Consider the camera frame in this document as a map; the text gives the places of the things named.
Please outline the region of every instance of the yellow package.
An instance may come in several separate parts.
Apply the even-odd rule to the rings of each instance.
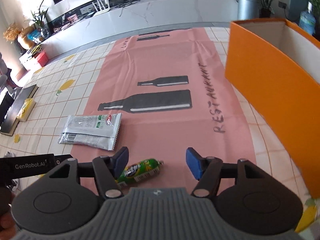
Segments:
[[[17,119],[19,121],[25,122],[32,111],[32,108],[35,106],[35,100],[33,98],[27,98],[24,100],[23,106],[21,107]]]

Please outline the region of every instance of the human hand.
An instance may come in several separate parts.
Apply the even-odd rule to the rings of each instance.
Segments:
[[[10,204],[14,198],[14,194],[11,195]],[[10,240],[16,235],[15,222],[11,215],[11,209],[0,217],[0,226],[3,228],[0,231],[0,240]]]

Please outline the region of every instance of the red box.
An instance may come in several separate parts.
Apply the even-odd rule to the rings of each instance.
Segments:
[[[40,64],[41,67],[44,67],[45,64],[49,61],[47,54],[43,51],[41,51],[38,56],[36,57],[36,61]]]

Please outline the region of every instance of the open box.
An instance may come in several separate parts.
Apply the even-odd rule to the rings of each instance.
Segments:
[[[320,42],[284,19],[232,22],[226,78],[264,117],[320,197]]]

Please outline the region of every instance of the electrical outlet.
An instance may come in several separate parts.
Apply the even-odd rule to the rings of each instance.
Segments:
[[[280,2],[280,1],[279,1],[279,7],[280,7],[280,8],[283,8],[283,9],[286,9],[286,8],[287,8],[287,4],[284,3],[284,2]]]

